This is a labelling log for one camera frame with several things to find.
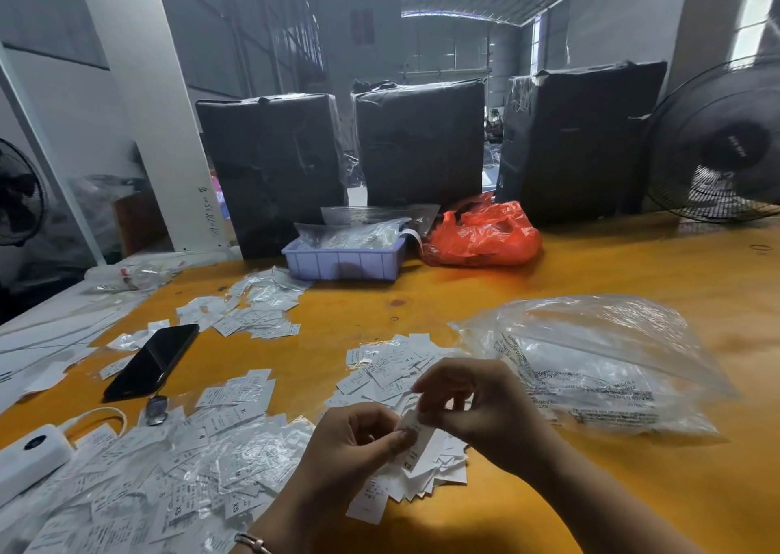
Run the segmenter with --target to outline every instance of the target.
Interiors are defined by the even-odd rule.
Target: table surface
[[[315,419],[346,375],[346,350],[394,334],[430,332],[453,345],[447,322],[516,298],[633,293],[676,308],[713,352],[743,400],[705,408],[718,439],[586,436],[561,431],[640,499],[709,552],[776,552],[780,544],[780,226],[765,221],[709,231],[678,227],[656,214],[544,234],[544,253],[522,268],[430,268],[407,261],[395,284],[317,283],[288,312],[298,336],[272,341],[248,334],[200,335],[165,393],[192,403],[200,390],[270,367],[278,380],[269,413]],[[94,345],[170,318],[200,295],[238,280],[256,265],[193,269],[137,308]],[[97,372],[124,353],[99,349],[55,388],[0,416],[0,445],[45,423],[98,406],[108,382]],[[144,400],[123,402],[131,423]],[[85,421],[74,436],[98,423]],[[551,508],[521,480],[469,449],[463,486],[433,497],[388,503],[378,527],[344,519],[317,551],[579,552]]]

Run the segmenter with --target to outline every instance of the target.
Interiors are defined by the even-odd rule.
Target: bracelet
[[[247,546],[250,550],[252,550],[252,552],[256,552],[256,554],[271,554],[271,552],[268,551],[268,548],[264,546],[265,540],[255,538],[253,535],[245,534],[239,531],[233,540],[237,544],[243,544]]]

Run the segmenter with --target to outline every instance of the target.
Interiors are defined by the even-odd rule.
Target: purple plastic crate
[[[378,279],[395,281],[401,270],[406,238],[400,237],[387,250],[338,250],[310,248],[301,238],[282,250],[292,278],[300,281]]]

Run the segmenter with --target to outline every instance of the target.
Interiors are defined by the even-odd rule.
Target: white cable
[[[114,408],[113,406],[100,406],[99,408],[93,408],[91,411],[86,411],[84,414],[80,414],[77,417],[73,417],[68,421],[65,421],[64,423],[60,424],[57,428],[64,435],[65,431],[73,427],[74,424],[83,421],[83,419],[88,417],[90,414],[93,414],[95,412],[100,412],[100,411],[111,411],[114,414],[119,414],[119,417],[122,418],[122,430],[119,431],[119,437],[121,437],[125,433],[125,429],[127,429],[127,416],[119,408]]]

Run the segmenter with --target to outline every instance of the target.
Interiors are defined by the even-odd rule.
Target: left hand
[[[325,515],[343,513],[372,474],[414,444],[413,431],[395,431],[399,420],[376,402],[327,411],[298,468],[250,533],[274,554],[306,552]]]

